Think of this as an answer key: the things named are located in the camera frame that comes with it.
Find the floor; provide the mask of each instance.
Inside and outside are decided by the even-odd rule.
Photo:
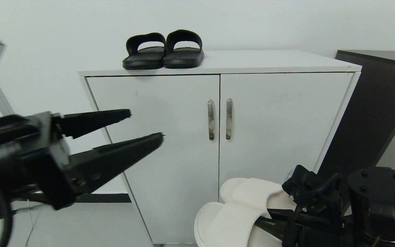
[[[27,205],[15,202],[13,206]],[[130,203],[76,203],[60,211],[44,208],[32,212],[32,220],[36,224],[28,247],[153,247]],[[30,230],[29,214],[17,214],[9,247],[24,247]]]

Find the cabinet top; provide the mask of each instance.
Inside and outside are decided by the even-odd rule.
[[[358,72],[362,66],[299,50],[205,50],[204,61],[192,69],[125,70],[121,61],[79,71],[81,77],[126,75]]]

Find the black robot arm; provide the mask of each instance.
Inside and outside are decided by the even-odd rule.
[[[5,220],[7,228],[12,223],[11,201],[36,197],[59,210],[160,147],[163,134],[154,133],[70,154],[65,136],[78,138],[129,117],[128,109],[0,117],[0,219]],[[0,246],[8,242],[10,234],[5,234],[8,237],[1,239]]]

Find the cable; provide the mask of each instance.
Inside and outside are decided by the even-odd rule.
[[[10,202],[0,189],[0,213],[4,219],[3,231],[0,237],[0,247],[7,247],[13,231],[13,214]]]
[[[20,214],[20,213],[26,213],[26,212],[31,212],[31,211],[35,211],[41,208],[48,208],[49,205],[47,204],[40,204],[40,205],[36,205],[36,206],[31,206],[31,207],[26,207],[26,208],[18,208],[16,210],[13,210],[13,214]]]
[[[37,219],[39,219],[39,215],[40,215],[41,211],[39,211],[39,214],[37,214],[36,220],[34,221],[34,224],[33,224],[33,219],[32,219],[31,210],[28,211],[28,213],[30,214],[30,223],[31,223],[32,228],[31,228],[31,230],[30,230],[30,233],[28,234],[27,241],[25,242],[25,247],[28,247],[28,242],[30,241],[30,237],[31,237],[31,235],[32,235],[32,233],[33,233],[34,227],[36,226]]]
[[[325,183],[323,183],[321,186],[316,187],[315,189],[309,190],[306,193],[310,196],[317,195],[321,192],[324,192],[326,189],[328,189],[332,184],[336,183],[337,181],[340,181],[342,179],[342,175],[339,173],[335,173],[329,180],[327,180]]]

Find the metal handle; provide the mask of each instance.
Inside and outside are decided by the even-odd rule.
[[[210,141],[214,140],[214,102],[213,100],[208,101],[208,135]]]
[[[232,129],[232,99],[226,100],[226,139],[231,139]]]

